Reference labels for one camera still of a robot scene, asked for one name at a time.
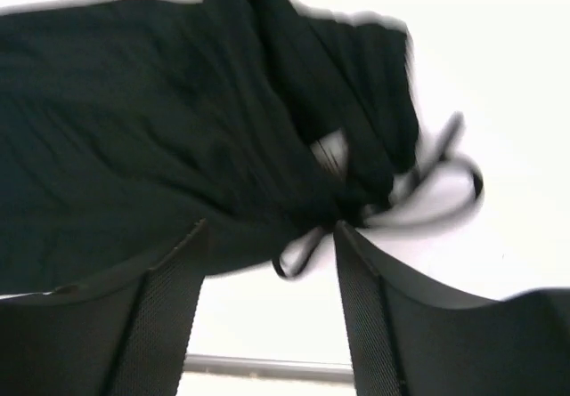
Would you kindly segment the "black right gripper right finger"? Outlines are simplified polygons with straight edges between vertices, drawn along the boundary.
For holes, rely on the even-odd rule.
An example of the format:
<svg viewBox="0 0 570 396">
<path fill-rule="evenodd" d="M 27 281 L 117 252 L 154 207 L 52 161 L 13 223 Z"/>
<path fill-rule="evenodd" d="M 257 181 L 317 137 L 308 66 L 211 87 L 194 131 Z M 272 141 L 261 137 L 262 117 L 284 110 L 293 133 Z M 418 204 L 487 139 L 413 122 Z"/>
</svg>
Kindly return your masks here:
<svg viewBox="0 0 570 396">
<path fill-rule="evenodd" d="M 414 270 L 345 222 L 334 243 L 358 394 L 568 394 L 567 290 L 494 301 Z"/>
</svg>

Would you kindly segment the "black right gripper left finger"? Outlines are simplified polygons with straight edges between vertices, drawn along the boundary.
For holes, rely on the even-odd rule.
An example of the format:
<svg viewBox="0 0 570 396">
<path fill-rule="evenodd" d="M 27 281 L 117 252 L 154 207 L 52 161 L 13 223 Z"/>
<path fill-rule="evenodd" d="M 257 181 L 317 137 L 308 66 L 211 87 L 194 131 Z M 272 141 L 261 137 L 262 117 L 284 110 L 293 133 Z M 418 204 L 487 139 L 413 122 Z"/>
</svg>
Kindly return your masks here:
<svg viewBox="0 0 570 396">
<path fill-rule="evenodd" d="M 174 395 L 208 227 L 47 294 L 1 301 L 3 395 Z"/>
</svg>

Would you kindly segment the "black shorts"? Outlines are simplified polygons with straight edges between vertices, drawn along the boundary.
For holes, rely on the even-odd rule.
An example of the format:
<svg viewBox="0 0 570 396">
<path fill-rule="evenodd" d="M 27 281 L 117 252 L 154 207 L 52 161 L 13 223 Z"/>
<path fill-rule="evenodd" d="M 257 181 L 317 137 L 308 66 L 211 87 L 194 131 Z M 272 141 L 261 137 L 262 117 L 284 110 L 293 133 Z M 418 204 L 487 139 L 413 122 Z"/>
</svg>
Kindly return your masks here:
<svg viewBox="0 0 570 396">
<path fill-rule="evenodd" d="M 111 0 L 1 18 L 1 290 L 44 292 L 208 221 L 208 274 L 277 262 L 336 222 L 368 228 L 452 156 L 424 161 L 399 21 L 290 0 Z"/>
</svg>

